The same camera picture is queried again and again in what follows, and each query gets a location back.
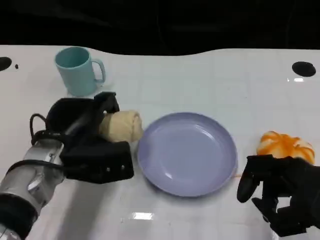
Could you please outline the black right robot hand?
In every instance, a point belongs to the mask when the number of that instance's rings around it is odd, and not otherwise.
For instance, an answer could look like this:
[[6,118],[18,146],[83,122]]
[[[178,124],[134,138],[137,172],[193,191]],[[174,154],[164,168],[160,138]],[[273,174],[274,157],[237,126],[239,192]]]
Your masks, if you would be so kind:
[[237,200],[251,200],[279,237],[305,234],[320,226],[320,168],[300,157],[248,156]]

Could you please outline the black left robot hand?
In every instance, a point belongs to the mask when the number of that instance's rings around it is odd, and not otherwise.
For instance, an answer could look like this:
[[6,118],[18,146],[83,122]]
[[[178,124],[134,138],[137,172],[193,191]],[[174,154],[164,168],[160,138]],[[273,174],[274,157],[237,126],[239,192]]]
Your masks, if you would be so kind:
[[70,149],[98,136],[105,114],[119,110],[116,93],[112,91],[100,92],[93,98],[61,98],[50,108],[46,127]]

